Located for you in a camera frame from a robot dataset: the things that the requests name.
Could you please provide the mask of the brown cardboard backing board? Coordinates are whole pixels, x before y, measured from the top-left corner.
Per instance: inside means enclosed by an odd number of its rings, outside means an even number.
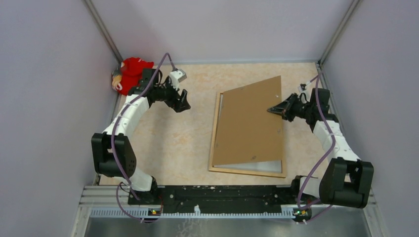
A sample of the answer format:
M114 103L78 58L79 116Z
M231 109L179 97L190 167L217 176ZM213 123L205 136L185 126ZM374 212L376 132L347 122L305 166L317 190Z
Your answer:
M217 120L214 165L282 161L283 120L268 109L282 101L276 76L224 91Z

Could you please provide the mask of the plant window photo print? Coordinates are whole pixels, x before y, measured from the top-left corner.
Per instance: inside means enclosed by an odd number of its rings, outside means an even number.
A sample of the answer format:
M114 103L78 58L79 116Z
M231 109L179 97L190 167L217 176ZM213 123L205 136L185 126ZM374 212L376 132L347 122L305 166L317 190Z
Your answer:
M282 161L264 161L256 163L241 163L241 164L230 164L230 165L214 165L217 168L229 168L229 169L240 169L240 170L254 170L254 171L265 171L284 173L285 158Z

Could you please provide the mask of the wooden picture frame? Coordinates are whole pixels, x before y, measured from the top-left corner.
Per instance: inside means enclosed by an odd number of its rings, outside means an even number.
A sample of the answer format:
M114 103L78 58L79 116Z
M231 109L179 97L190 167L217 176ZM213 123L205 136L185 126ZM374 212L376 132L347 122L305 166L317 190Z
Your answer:
M212 162L213 162L213 155L214 155L214 149L215 149L215 139L216 139L216 134L217 134L217 125L218 125L218 118L219 118L222 96L223 96L223 92L219 92L216 96L214 119L213 119L212 134L211 134L211 144L210 144L210 152L209 152L209 161L208 161L208 171L285 179L287 177L286 168L283 169L285 171L284 173L275 173L275 172L254 171L254 170L217 168L213 166Z

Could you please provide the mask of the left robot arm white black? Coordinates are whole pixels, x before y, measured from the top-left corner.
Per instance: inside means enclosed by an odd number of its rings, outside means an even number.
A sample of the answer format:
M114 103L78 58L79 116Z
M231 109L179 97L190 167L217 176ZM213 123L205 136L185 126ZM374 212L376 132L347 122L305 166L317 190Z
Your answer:
M158 204L161 201L156 179L137 167L130 142L141 117L155 102L164 102L176 113L191 108L187 90L179 89L187 78L182 69L172 70L164 81L156 69L144 69L139 83L130 88L126 101L111 124L91 138L96 173L114 178L127 185L130 204Z

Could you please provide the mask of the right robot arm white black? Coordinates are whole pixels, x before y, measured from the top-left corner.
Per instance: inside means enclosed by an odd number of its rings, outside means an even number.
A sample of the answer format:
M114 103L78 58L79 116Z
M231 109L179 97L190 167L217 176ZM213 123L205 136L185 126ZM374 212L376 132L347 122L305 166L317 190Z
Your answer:
M308 101L302 93L291 94L268 112L283 120L304 119L320 141L325 154L306 176L296 176L290 189L290 198L300 208L309 196L314 204L364 208L367 206L374 175L371 162L362 161L346 141L336 115L329 112L331 93L327 89L313 89Z

